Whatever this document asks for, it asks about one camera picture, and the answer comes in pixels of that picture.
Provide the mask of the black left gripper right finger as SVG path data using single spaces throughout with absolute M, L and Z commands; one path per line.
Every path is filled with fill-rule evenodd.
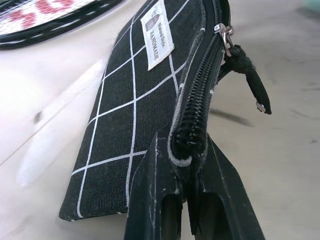
M 266 240 L 240 175 L 210 137 L 197 177 L 195 240 Z

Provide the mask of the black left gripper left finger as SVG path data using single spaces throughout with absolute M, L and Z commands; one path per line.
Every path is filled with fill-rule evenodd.
M 172 163 L 168 138 L 156 132 L 134 174 L 124 240 L 181 240 L 188 169 Z

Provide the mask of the black white-grid zipper pouch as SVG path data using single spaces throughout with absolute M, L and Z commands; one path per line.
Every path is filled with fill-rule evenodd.
M 126 213 L 134 174 L 164 127 L 176 165 L 202 156 L 214 87 L 231 71 L 246 76 L 257 108 L 271 114 L 264 85 L 231 34 L 229 0 L 146 0 L 110 52 L 60 219 Z

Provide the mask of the white red-patterned black-trimmed pouch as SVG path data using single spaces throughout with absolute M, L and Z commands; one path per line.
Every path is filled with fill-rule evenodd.
M 0 0 L 0 50 L 58 37 L 100 17 L 123 0 Z

